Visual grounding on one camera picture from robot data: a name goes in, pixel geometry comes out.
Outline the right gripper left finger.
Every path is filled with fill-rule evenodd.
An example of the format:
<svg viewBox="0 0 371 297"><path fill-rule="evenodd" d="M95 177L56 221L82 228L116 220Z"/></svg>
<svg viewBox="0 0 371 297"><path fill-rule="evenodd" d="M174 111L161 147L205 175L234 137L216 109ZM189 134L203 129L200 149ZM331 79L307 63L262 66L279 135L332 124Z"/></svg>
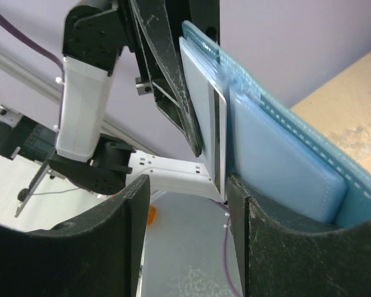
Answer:
<svg viewBox="0 0 371 297"><path fill-rule="evenodd" d="M135 296L149 204L143 174L50 230L0 225L0 296Z"/></svg>

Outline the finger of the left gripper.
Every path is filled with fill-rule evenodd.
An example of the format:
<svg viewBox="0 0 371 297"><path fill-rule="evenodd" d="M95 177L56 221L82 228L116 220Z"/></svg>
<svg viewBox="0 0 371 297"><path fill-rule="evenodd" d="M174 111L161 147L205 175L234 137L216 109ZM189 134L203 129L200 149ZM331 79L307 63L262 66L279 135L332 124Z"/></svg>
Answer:
<svg viewBox="0 0 371 297"><path fill-rule="evenodd" d="M190 0L192 22L215 43L220 43L220 1Z"/></svg>
<svg viewBox="0 0 371 297"><path fill-rule="evenodd" d="M190 20L188 1L131 1L137 34L157 108L185 136L196 157L202 136L181 61L182 22Z"/></svg>

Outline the blue card holder wallet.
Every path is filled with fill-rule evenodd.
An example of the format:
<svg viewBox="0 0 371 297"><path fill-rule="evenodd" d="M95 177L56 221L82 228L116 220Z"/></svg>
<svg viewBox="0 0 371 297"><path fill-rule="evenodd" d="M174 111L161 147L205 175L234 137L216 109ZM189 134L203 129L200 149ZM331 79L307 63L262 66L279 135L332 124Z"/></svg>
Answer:
<svg viewBox="0 0 371 297"><path fill-rule="evenodd" d="M371 219L371 175L274 99L193 23L179 39L185 80L215 177L213 85L227 104L226 174L281 205L347 228Z"/></svg>

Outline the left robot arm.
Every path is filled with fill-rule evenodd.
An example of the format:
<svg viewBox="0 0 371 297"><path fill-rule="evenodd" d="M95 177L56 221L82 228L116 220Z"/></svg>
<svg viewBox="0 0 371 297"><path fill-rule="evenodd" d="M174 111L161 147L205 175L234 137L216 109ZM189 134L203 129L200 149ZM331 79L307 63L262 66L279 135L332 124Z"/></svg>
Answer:
<svg viewBox="0 0 371 297"><path fill-rule="evenodd" d="M64 93L50 166L75 185L115 194L131 173L133 148L101 132L117 62L134 53L142 89L185 136L194 155L214 168L214 132L201 118L181 61L185 21L214 43L220 40L218 1L80 1L65 20Z"/></svg>

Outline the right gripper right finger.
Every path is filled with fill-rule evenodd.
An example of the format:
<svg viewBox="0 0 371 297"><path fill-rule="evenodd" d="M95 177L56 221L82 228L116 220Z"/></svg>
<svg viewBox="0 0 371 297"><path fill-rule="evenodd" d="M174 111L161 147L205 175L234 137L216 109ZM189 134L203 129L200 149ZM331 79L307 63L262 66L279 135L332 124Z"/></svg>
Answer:
<svg viewBox="0 0 371 297"><path fill-rule="evenodd" d="M244 296L371 296L371 220L337 228L227 180Z"/></svg>

